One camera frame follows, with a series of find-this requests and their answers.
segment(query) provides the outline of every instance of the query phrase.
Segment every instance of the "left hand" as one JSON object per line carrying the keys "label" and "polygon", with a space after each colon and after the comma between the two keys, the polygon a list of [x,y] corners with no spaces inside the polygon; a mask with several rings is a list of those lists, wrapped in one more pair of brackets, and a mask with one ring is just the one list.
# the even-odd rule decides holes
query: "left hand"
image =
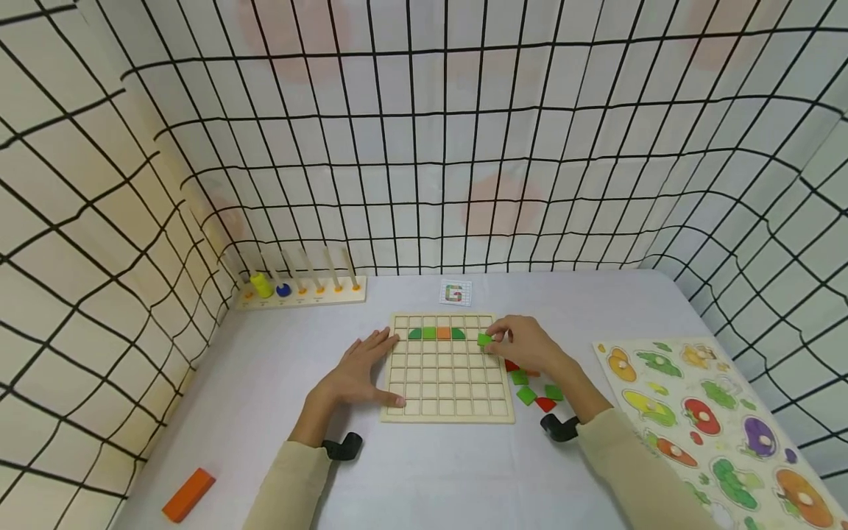
{"label": "left hand", "polygon": [[388,327],[365,340],[356,339],[342,359],[315,387],[345,403],[373,402],[387,407],[403,407],[406,400],[396,393],[380,390],[371,383],[371,367],[392,350],[399,337],[389,337]]}

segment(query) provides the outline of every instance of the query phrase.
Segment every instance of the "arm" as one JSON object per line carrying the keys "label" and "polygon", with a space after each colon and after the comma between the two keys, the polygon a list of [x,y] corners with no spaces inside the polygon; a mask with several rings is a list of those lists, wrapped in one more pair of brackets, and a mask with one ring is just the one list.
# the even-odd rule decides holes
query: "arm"
{"label": "arm", "polygon": [[324,490],[330,459],[321,443],[332,413],[340,403],[377,402],[402,407],[397,394],[371,384],[371,366],[398,342],[388,328],[374,331],[365,341],[356,340],[339,361],[307,395],[303,411],[277,453],[243,530],[306,530]]}
{"label": "arm", "polygon": [[680,477],[633,431],[627,417],[589,380],[580,365],[535,319],[507,316],[487,331],[495,342],[487,353],[547,373],[574,409],[581,425],[577,442],[594,471],[609,483],[634,530],[715,530],[715,522],[687,491]]}

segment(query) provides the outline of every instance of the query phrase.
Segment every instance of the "green puzzle piece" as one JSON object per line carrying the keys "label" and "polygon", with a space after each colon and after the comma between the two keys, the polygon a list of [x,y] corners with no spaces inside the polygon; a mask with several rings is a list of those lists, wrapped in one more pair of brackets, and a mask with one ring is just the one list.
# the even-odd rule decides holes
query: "green puzzle piece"
{"label": "green puzzle piece", "polygon": [[526,385],[530,382],[530,380],[527,379],[527,372],[525,372],[524,370],[513,371],[511,373],[511,375],[512,375],[512,382],[515,383],[516,385]]}
{"label": "green puzzle piece", "polygon": [[536,393],[531,390],[530,387],[523,387],[521,390],[516,392],[516,396],[518,396],[522,403],[528,407],[536,400]]}
{"label": "green puzzle piece", "polygon": [[562,391],[556,385],[544,385],[544,395],[546,398],[553,399],[554,401],[562,401],[564,399]]}

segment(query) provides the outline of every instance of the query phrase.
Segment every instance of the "red puzzle piece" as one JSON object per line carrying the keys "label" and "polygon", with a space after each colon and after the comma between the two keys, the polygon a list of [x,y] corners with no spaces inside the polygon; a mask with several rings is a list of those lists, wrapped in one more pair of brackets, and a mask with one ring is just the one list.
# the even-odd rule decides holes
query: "red puzzle piece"
{"label": "red puzzle piece", "polygon": [[536,398],[536,404],[540,409],[544,410],[545,413],[551,412],[554,407],[556,407],[556,402],[553,399],[548,398]]}

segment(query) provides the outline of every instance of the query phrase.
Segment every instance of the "white table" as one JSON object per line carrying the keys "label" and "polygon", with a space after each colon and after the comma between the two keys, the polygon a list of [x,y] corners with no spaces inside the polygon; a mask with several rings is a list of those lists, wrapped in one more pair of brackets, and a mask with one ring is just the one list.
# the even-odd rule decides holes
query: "white table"
{"label": "white table", "polygon": [[[610,399],[592,341],[709,334],[655,271],[446,277],[473,282],[470,309],[438,304],[441,276],[380,276],[365,304],[231,311],[117,528],[171,528],[160,510],[198,467],[217,483],[180,528],[240,528],[308,390],[396,311],[534,315]],[[334,466],[314,526],[625,528],[577,445],[550,442],[542,410],[513,403],[515,425],[380,423],[368,406],[337,414],[328,437],[355,431],[365,443],[357,461]]]}

